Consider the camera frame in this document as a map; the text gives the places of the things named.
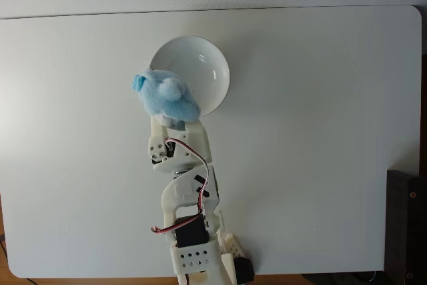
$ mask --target black device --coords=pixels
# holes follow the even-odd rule
[[[427,284],[427,179],[387,171],[384,272],[395,285]]]

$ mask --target white table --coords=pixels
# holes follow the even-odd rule
[[[0,21],[0,190],[19,277],[172,276],[170,177],[135,73],[179,35],[232,83],[203,123],[226,227],[258,274],[381,270],[386,170],[418,171],[421,18],[332,7]]]

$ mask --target blue plush toy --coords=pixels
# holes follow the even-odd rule
[[[166,127],[184,130],[185,121],[200,117],[199,105],[187,85],[171,71],[147,69],[133,78],[133,89],[138,92],[145,110]]]

